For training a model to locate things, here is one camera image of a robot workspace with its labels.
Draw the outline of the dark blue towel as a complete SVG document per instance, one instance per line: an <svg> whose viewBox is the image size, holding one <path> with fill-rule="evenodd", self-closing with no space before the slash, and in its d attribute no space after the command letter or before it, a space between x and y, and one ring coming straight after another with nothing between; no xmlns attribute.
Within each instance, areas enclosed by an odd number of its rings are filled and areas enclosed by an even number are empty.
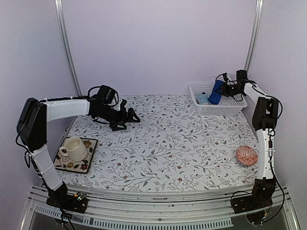
<svg viewBox="0 0 307 230"><path fill-rule="evenodd" d="M213 104L213 105L219 104L221 97L222 97L220 92L221 92L221 87L222 87L223 84L224 84L224 82L222 80L216 80L215 81L215 84L214 84L213 89L212 89L212 93L208 97L208 101L209 101L210 104Z"/></svg>

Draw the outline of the light blue orange dotted towel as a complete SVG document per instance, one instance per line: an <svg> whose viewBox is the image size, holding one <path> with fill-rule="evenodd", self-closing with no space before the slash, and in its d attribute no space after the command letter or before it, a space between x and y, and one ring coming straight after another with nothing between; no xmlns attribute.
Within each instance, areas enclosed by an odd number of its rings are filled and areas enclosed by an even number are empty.
<svg viewBox="0 0 307 230"><path fill-rule="evenodd" d="M209 105L208 96L205 92L198 94L197 103L199 105Z"/></svg>

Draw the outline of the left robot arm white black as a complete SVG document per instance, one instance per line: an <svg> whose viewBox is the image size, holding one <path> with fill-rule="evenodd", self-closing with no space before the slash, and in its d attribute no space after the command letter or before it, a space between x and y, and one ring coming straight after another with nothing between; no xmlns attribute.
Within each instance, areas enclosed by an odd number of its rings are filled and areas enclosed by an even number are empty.
<svg viewBox="0 0 307 230"><path fill-rule="evenodd" d="M96 89L98 91L94 95L43 100L28 98L17 123L15 142L26 150L26 164L33 165L45 186L55 191L52 199L61 208L71 204L71 197L59 189L63 181L48 152L47 124L63 118L89 115L94 122L104 119L113 131L118 131L125 130L126 123L140 122L133 108L125 107L126 100L120 100L116 90L105 85Z"/></svg>

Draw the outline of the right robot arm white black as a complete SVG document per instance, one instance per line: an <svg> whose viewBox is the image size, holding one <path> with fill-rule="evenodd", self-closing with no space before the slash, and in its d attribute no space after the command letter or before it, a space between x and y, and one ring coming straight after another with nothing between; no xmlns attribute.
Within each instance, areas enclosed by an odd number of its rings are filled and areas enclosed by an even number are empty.
<svg viewBox="0 0 307 230"><path fill-rule="evenodd" d="M227 73L222 74L223 83L217 90L225 97L235 95L248 96L255 103L252 116L252 126L256 131L260 145L260 164L248 205L252 209L258 209L263 205L267 197L270 198L275 191L276 176L274 173L274 136L277 120L279 118L279 100L266 94L257 83L247 78L245 70L237 71L237 79L230 80Z"/></svg>

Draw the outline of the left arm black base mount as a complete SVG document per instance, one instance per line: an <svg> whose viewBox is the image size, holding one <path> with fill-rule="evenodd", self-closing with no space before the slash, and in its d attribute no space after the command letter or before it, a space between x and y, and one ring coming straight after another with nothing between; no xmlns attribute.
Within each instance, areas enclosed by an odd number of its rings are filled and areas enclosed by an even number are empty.
<svg viewBox="0 0 307 230"><path fill-rule="evenodd" d="M55 191L49 188L47 190L48 190L48 199L46 201L47 205L67 211L73 211L82 214L85 213L88 205L88 199L86 193L77 192L73 195L70 195L68 194L68 189L65 184L63 184L60 188L58 188Z"/></svg>

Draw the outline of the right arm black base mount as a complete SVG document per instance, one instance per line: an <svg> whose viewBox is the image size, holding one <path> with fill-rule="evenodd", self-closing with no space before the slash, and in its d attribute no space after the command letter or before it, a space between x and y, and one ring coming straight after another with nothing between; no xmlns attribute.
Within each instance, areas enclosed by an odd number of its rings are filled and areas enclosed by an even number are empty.
<svg viewBox="0 0 307 230"><path fill-rule="evenodd" d="M273 204L272 195L275 192L276 180L273 179L255 179L252 192L248 196L231 198L230 204L235 214L248 212Z"/></svg>

